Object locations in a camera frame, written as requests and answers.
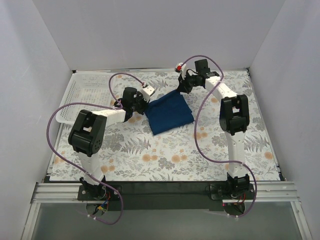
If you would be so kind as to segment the blue t shirt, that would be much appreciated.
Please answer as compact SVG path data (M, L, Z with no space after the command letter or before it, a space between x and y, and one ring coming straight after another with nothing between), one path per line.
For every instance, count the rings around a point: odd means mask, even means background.
M150 102L144 113L154 136L194 122L192 110L177 90Z

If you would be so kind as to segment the white plastic basket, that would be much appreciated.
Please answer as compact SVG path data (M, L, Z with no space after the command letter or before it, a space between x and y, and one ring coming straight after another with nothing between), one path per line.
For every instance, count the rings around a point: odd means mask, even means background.
M112 95L109 89L109 72L80 71L72 74L60 105L70 103L90 103L109 106ZM55 116L58 123L73 125L82 110L99 111L99 107L88 105L71 105L61 109Z

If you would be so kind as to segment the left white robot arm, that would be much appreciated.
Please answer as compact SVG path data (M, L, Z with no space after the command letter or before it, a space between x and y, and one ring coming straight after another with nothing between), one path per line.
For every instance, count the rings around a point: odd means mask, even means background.
M68 137L68 143L77 152L85 176L80 182L86 193L95 200L106 196L106 187L101 184L105 175L101 170L99 150L103 145L106 127L128 121L134 112L144 114L155 89L144 86L140 90L126 87L122 97L118 98L112 108L106 110L81 110Z

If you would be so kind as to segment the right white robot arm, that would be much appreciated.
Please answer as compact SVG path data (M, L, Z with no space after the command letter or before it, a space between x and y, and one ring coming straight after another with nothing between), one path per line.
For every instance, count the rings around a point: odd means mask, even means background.
M189 94L194 87L203 87L208 96L220 102L219 125L224 131L228 149L228 170L226 187L217 192L237 199L250 189L250 176L245 167L245 133L250 123L249 101L245 94L238 94L223 83L224 74L211 71L207 59L194 62L195 72L189 73L185 62L175 66L179 73L180 93Z

